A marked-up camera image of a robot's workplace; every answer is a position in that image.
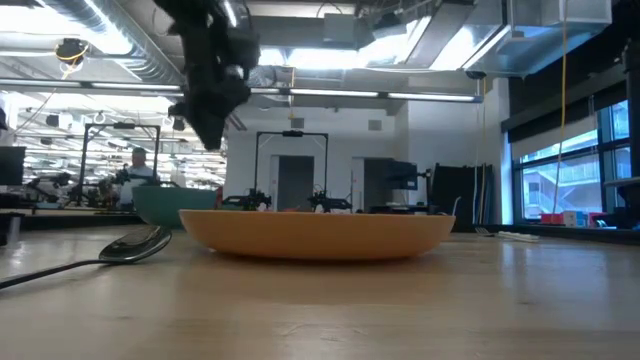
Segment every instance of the wooden table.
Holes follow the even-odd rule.
[[[131,227],[23,234],[0,275]],[[640,248],[454,235],[419,259],[231,258],[178,233],[144,263],[0,291],[1,359],[631,359]]]

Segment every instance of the cable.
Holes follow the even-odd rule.
[[[320,11],[322,11],[322,8],[327,4],[332,5],[334,8],[336,8],[340,12],[340,14],[342,14],[342,9],[340,9],[338,7],[338,5],[336,5],[334,2],[332,2],[332,1],[324,1],[324,2],[322,2],[320,7],[318,8],[318,12],[316,13],[316,17],[317,18],[320,17]]]
[[[78,61],[78,58],[79,58],[79,56],[76,57],[75,59],[73,59],[73,63],[71,64],[69,69],[67,69],[67,71],[62,75],[62,80],[66,80],[67,77],[71,74],[71,71],[73,71],[73,69],[75,68],[75,64]],[[47,104],[49,103],[49,101],[51,100],[53,95],[55,95],[56,91],[58,91],[58,88],[54,88],[51,91],[51,94],[49,94],[49,96],[45,99],[45,101],[42,103],[42,105],[40,105],[40,107],[36,110],[36,112],[33,113],[33,115],[31,115],[31,117],[29,117],[29,119],[27,119],[27,121],[25,121],[21,126],[18,126],[14,132],[9,134],[9,136],[13,136],[13,135],[17,134],[19,131],[21,131],[23,129],[26,129],[27,126],[29,126],[29,124],[31,124],[31,122],[33,122],[33,120],[35,120],[35,118],[38,115],[40,115],[40,112],[45,108],[45,106],[47,106]]]
[[[484,97],[487,97],[487,78],[482,79],[482,85],[484,87]],[[482,104],[482,148],[485,149],[487,145],[487,106]],[[480,224],[484,224],[484,189],[487,182],[487,163],[482,162],[482,187],[480,190]]]
[[[476,105],[476,125],[480,128],[480,104]],[[478,204],[478,158],[480,157],[480,141],[478,138],[479,136],[476,137],[476,162],[473,166],[473,209],[471,210],[473,224],[477,224],[478,221],[478,217],[476,216],[476,205]]]
[[[562,146],[564,143],[565,122],[567,120],[567,18],[569,0],[564,0],[564,19],[562,21],[562,116],[560,121],[560,149],[558,151],[558,166],[556,167],[556,184],[553,195],[553,211],[556,213],[558,206],[558,188],[560,183],[560,165],[562,163]]]

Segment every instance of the ductwork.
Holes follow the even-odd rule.
[[[104,38],[104,46],[94,44],[111,55],[138,58],[119,61],[124,68],[143,82],[181,84],[182,75],[166,55],[157,47],[140,26],[115,0],[38,0],[65,16],[69,21],[84,25],[98,38]],[[113,43],[119,45],[112,51]]]

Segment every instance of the spoon handle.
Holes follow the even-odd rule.
[[[112,262],[105,261],[105,260],[84,260],[84,261],[78,261],[78,262],[71,263],[71,264],[52,267],[52,268],[49,268],[49,269],[39,270],[39,271],[36,271],[36,272],[32,272],[30,274],[11,276],[11,277],[4,278],[4,279],[0,280],[0,289],[8,288],[9,286],[22,284],[22,283],[25,283],[27,281],[39,279],[41,277],[57,274],[59,272],[70,270],[70,269],[77,268],[77,267],[80,267],[80,266],[96,265],[96,264],[110,264],[110,263],[112,263]]]

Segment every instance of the man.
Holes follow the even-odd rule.
[[[135,148],[131,153],[131,166],[127,168],[127,173],[130,177],[134,177],[122,185],[120,189],[120,206],[127,208],[133,203],[133,188],[143,185],[153,177],[153,169],[148,167],[145,162],[147,161],[147,151],[143,148]],[[147,179],[135,178],[137,176],[144,176]]]
[[[131,153],[131,166],[127,169],[129,175],[153,176],[153,169],[146,165],[147,151],[143,148],[135,148]]]

